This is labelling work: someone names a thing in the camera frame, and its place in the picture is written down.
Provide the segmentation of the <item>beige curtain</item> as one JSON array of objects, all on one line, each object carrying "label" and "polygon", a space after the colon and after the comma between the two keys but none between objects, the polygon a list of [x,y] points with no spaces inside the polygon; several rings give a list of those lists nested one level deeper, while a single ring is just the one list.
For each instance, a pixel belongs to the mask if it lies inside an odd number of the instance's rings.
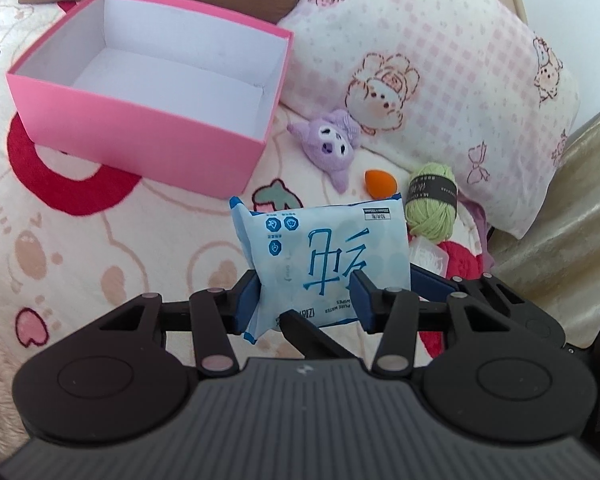
[{"label": "beige curtain", "polygon": [[528,233],[498,231],[493,271],[562,324],[584,348],[600,330],[600,114],[568,143]]}]

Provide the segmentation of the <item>purple plush toy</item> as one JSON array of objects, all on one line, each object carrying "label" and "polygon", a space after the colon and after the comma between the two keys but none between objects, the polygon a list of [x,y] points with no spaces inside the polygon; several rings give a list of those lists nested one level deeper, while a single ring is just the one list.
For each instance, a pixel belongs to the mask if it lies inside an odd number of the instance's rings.
[{"label": "purple plush toy", "polygon": [[349,168],[361,146],[361,126],[346,110],[334,110],[309,122],[294,122],[287,131],[300,142],[312,164],[329,177],[339,194],[347,191]]}]

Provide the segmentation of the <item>green yarn ball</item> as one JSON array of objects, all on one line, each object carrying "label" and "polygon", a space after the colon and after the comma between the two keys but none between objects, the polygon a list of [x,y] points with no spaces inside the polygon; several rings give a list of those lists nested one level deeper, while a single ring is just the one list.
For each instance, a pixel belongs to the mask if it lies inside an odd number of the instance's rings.
[{"label": "green yarn ball", "polygon": [[405,220],[411,236],[432,244],[449,240],[457,216],[458,188],[449,166],[427,162],[408,181]]}]

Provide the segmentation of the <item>orange makeup sponge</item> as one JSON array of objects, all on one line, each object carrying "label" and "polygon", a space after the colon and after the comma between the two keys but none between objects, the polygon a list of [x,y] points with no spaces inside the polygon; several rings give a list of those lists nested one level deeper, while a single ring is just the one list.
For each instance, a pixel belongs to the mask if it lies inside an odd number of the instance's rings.
[{"label": "orange makeup sponge", "polygon": [[385,200],[398,192],[398,182],[387,171],[366,170],[364,174],[366,192],[374,200]]}]

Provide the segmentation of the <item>pink checkered pillow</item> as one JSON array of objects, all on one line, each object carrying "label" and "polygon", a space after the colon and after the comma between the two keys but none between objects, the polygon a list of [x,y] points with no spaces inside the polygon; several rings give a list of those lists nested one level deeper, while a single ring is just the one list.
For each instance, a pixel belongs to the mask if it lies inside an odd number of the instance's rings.
[{"label": "pink checkered pillow", "polygon": [[491,226],[522,237],[579,107],[547,42],[498,0],[300,0],[282,93],[305,118],[342,108],[398,166],[449,166]]}]

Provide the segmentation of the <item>blue wet wipes pack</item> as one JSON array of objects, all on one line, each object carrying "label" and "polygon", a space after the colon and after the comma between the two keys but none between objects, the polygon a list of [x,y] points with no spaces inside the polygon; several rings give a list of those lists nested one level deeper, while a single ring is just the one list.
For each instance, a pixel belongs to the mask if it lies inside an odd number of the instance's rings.
[{"label": "blue wet wipes pack", "polygon": [[378,288],[411,287],[402,197],[349,205],[249,210],[237,197],[230,213],[242,251],[261,284],[245,329],[252,344],[278,330],[295,310],[317,327],[362,318],[350,299],[350,278],[362,271]]}]

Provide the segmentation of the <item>pink cardboard box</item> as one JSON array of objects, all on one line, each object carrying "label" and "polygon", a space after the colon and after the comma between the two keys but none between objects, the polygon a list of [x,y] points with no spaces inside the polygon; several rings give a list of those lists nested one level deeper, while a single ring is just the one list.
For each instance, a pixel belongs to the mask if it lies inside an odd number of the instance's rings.
[{"label": "pink cardboard box", "polygon": [[83,0],[7,81],[34,143],[227,198],[265,150],[292,40],[194,0]]}]

